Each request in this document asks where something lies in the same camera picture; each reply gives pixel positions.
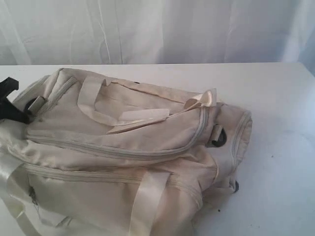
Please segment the cream fabric duffel bag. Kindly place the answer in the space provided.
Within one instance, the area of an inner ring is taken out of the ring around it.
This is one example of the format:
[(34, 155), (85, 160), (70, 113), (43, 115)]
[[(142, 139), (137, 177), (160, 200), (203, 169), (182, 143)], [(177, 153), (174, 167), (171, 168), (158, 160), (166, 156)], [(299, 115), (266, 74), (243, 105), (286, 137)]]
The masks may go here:
[(90, 224), (107, 236), (191, 236), (206, 205), (239, 189), (251, 113), (194, 93), (61, 68), (0, 120), (0, 197), (20, 229)]

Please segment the white backdrop curtain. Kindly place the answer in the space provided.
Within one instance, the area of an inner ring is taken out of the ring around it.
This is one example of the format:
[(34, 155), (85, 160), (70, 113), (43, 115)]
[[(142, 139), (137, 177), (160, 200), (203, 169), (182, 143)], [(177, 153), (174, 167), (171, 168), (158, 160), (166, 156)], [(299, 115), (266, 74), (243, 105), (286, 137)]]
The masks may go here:
[(0, 62), (156, 64), (315, 59), (312, 0), (3, 0)]

